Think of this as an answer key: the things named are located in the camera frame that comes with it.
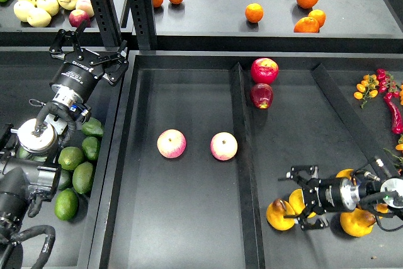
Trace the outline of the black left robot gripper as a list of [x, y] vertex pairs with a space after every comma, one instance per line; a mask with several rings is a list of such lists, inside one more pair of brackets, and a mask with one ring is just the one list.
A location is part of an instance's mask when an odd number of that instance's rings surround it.
[[[62, 104], [84, 104], [101, 79], [116, 86], [128, 69], [128, 59], [124, 52], [126, 40], [115, 53], [100, 56], [81, 47], [79, 38], [85, 29], [85, 21], [76, 30], [60, 29], [49, 47], [52, 58], [64, 61], [50, 82], [55, 92], [54, 101]], [[65, 46], [71, 46], [73, 51], [65, 53]]]

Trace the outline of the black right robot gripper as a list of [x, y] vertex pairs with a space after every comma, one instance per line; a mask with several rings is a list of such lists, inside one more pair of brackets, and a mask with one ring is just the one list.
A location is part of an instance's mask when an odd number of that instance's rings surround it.
[[[326, 212], [336, 213], [346, 210], [341, 188], [344, 178], [319, 179], [317, 165], [292, 166], [278, 181], [294, 181], [302, 187], [305, 209], [301, 214], [284, 215], [300, 226], [301, 230], [319, 230], [329, 227]], [[309, 218], [309, 212], [315, 215]]]

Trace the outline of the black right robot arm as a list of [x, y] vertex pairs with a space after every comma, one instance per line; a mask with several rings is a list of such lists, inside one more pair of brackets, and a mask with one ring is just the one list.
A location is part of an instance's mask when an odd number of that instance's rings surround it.
[[318, 166], [293, 166], [279, 181], [294, 181], [302, 189], [304, 206], [300, 214], [285, 214], [304, 231], [329, 225], [328, 213], [352, 212], [357, 206], [376, 218], [402, 218], [402, 176], [389, 170], [379, 157], [367, 162], [373, 172], [363, 167], [349, 178], [319, 178]]

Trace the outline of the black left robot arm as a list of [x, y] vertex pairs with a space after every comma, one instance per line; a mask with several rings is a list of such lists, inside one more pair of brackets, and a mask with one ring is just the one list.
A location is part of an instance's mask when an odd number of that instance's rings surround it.
[[104, 56], [81, 47], [79, 37], [86, 28], [82, 22], [75, 30], [59, 30], [49, 48], [62, 65], [50, 82], [55, 96], [39, 103], [41, 110], [18, 129], [7, 123], [1, 128], [1, 268], [21, 268], [14, 250], [22, 242], [44, 236], [34, 268], [43, 268], [55, 242], [50, 225], [22, 230], [25, 217], [35, 217], [43, 202], [56, 194], [61, 176], [57, 158], [74, 132], [89, 120], [87, 101], [96, 85], [104, 79], [115, 86], [128, 69], [124, 50]]

